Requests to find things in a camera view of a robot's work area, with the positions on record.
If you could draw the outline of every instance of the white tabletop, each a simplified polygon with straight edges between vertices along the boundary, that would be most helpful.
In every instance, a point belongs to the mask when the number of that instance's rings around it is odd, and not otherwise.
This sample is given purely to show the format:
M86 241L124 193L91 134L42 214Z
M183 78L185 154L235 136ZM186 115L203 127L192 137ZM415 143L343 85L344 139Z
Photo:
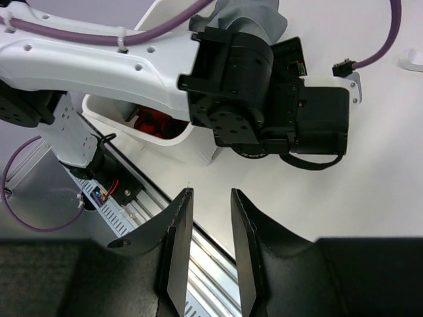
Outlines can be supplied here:
M346 57L367 58L389 30L389 0L281 2L289 22L282 39L301 37L309 75L330 75L332 64ZM409 48L423 51L423 2L403 2L395 45L360 71L364 101L350 111L348 154L333 168L308 172L277 156L248 160L230 149L219 150L209 167L196 168L151 150L133 151L123 135L115 144L171 197L193 187L195 220L232 254L231 188L309 240L422 235L423 73L405 71L397 61Z

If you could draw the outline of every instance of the red object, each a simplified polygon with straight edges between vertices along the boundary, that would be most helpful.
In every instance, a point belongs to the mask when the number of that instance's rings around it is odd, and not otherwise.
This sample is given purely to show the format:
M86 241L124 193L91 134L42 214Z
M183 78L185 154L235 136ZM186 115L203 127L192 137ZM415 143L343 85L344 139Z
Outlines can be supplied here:
M174 139L180 135L188 125L188 122L176 120L160 111L140 106L141 112L134 129L159 137L161 139Z

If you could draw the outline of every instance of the black connector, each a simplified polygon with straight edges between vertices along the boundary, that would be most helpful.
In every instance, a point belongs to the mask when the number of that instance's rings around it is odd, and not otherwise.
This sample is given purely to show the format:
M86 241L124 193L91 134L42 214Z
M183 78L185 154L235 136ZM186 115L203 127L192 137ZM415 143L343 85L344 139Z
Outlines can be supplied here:
M350 61L349 59L345 59L342 63L335 64L332 67L332 72L335 77L342 77L345 78L352 74L354 71L352 69L352 64L354 64L355 61Z

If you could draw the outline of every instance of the gray wall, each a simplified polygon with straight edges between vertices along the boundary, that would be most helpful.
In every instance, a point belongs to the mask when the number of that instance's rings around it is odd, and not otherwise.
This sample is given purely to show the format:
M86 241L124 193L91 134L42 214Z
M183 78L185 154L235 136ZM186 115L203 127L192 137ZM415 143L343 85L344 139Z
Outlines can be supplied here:
M65 18L85 22L133 28L148 10L153 0L28 0L34 8ZM72 93L75 108L81 111L83 95ZM25 129L0 121L0 172L4 171L9 157L26 140L37 135L33 129Z

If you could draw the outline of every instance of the white zip tie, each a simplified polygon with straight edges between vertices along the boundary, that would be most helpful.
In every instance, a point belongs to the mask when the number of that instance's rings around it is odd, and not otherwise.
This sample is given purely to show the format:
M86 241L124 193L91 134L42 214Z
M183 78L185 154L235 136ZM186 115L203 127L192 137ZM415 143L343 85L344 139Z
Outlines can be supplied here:
M128 50L124 43L125 36L126 29L123 26L118 26L118 46L119 50L122 52L126 52Z
M11 11L6 11L5 16L3 17L3 20L5 21L6 30L10 30L12 32L16 31L16 28L14 28L11 24L11 20L13 18L13 13Z

